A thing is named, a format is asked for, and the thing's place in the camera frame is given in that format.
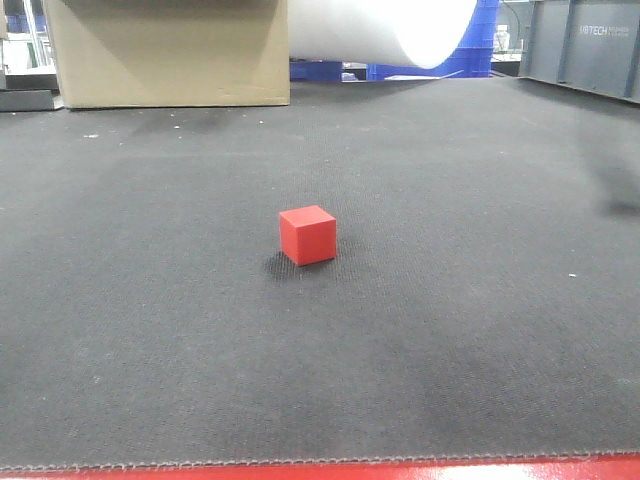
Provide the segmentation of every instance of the gray surface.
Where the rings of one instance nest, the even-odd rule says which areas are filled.
[[[581,27],[628,28],[625,36],[583,33]],[[640,1],[578,2],[567,51],[567,83],[573,87],[624,97],[640,28]]]
[[[7,90],[59,90],[55,73],[7,75],[5,88]]]
[[[534,2],[521,75],[551,83],[558,81],[568,15],[568,0]]]
[[[639,0],[539,2],[523,75],[637,101],[632,87],[639,40]]]
[[[41,112],[62,108],[50,90],[0,90],[0,112]]]
[[[0,116],[0,465],[640,450],[638,123],[513,79]]]

